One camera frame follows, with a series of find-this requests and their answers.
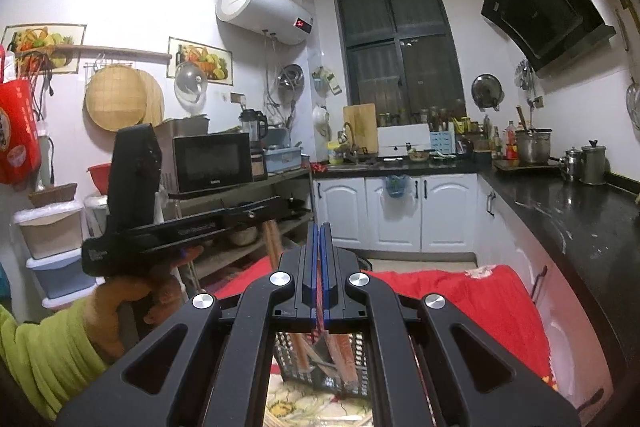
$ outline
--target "range hood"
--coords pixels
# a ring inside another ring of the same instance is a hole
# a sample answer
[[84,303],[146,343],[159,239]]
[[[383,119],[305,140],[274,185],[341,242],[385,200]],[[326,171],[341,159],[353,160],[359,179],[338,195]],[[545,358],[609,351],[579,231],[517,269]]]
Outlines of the range hood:
[[513,39],[541,78],[616,34],[591,0],[484,0],[482,15]]

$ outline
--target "hand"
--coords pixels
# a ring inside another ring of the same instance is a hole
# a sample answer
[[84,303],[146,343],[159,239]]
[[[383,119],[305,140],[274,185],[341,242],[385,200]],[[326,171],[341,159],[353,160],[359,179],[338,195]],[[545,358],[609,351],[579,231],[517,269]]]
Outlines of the hand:
[[[184,257],[171,268],[190,263],[202,253],[202,247],[186,248]],[[147,324],[157,326],[182,305],[180,283],[173,275],[162,279],[119,276],[107,279],[87,298],[84,305],[84,331],[105,362],[124,354],[120,341],[118,308],[124,302],[138,301],[153,293],[156,303],[145,315]]]

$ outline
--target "window frame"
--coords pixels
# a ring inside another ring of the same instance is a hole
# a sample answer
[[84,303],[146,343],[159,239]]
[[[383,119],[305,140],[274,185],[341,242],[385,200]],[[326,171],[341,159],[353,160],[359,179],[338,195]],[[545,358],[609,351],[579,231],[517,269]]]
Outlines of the window frame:
[[340,39],[340,46],[342,48],[342,56],[345,61],[345,74],[346,81],[348,84],[347,90],[347,100],[349,105],[357,105],[360,103],[360,91],[358,89],[358,81],[351,74],[351,65],[348,60],[349,51],[354,51],[361,48],[370,48],[375,45],[380,44],[391,44],[393,42],[396,48],[396,56],[398,58],[398,67],[400,74],[399,88],[401,91],[402,99],[404,103],[406,103],[406,109],[408,115],[411,116],[411,103],[409,97],[409,86],[406,81],[406,71],[404,68],[404,57],[402,56],[402,46],[400,44],[401,41],[406,39],[418,39],[420,37],[429,37],[429,36],[444,36],[447,40],[447,44],[450,47],[450,53],[447,54],[447,60],[449,62],[451,71],[454,75],[454,81],[459,81],[460,85],[463,86],[462,83],[462,73],[460,71],[460,62],[458,60],[458,51],[456,50],[456,45],[453,39],[453,33],[451,31],[451,26],[449,24],[449,17],[447,15],[447,11],[444,7],[444,3],[442,0],[437,0],[438,8],[440,9],[440,14],[442,16],[441,23],[430,23],[419,26],[418,28],[412,29],[402,29],[398,30],[398,26],[396,24],[396,18],[392,9],[391,0],[385,0],[385,8],[388,13],[389,19],[391,20],[394,30],[390,31],[388,34],[383,34],[384,36],[380,36],[375,39],[349,39],[345,32],[344,25],[344,11],[342,9],[343,0],[337,0],[338,5],[338,16],[340,22],[340,32],[342,38]]

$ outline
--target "red bowl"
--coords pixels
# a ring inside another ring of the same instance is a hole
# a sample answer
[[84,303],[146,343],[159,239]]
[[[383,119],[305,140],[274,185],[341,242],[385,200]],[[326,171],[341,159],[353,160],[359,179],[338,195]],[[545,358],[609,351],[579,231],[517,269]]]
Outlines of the red bowl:
[[95,188],[102,196],[105,196],[109,192],[109,172],[111,171],[110,163],[103,163],[102,165],[94,165],[88,168],[91,179],[94,181]]

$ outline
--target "water heater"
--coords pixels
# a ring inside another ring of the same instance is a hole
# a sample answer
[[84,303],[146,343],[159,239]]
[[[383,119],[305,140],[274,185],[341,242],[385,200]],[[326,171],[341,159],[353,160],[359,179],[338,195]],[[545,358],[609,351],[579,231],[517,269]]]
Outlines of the water heater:
[[309,12],[292,0],[218,0],[218,19],[263,33],[267,30],[284,44],[298,44],[311,33]]

